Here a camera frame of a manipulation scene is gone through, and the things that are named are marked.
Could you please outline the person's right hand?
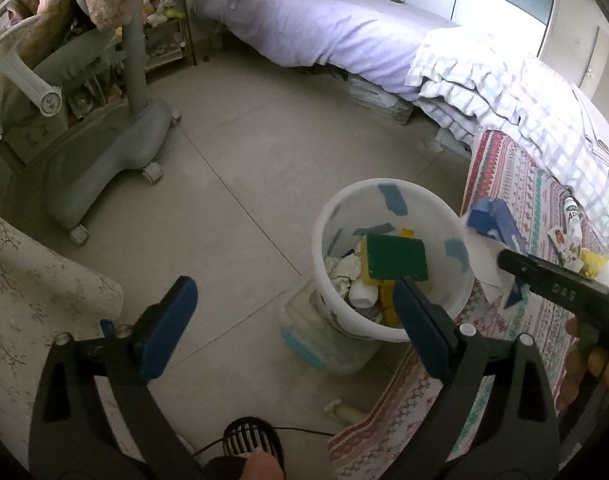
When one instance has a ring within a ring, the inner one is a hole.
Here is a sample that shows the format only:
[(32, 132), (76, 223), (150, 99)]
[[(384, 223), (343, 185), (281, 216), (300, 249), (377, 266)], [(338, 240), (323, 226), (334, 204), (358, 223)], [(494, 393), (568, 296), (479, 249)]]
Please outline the person's right hand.
[(566, 373), (562, 379), (556, 399), (558, 411), (564, 411), (575, 401), (580, 392), (581, 380), (586, 373), (601, 378), (607, 390), (609, 400), (609, 352), (594, 348), (586, 353), (579, 349), (581, 323), (576, 316), (566, 324), (567, 333), (577, 338), (577, 343), (571, 348), (566, 358)]

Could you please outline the person's left hand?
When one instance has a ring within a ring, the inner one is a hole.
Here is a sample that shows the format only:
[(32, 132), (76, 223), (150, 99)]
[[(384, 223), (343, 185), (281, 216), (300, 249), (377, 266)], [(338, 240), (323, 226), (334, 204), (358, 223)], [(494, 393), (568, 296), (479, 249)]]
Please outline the person's left hand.
[(240, 480), (284, 480), (280, 463), (272, 454), (256, 448), (246, 460)]

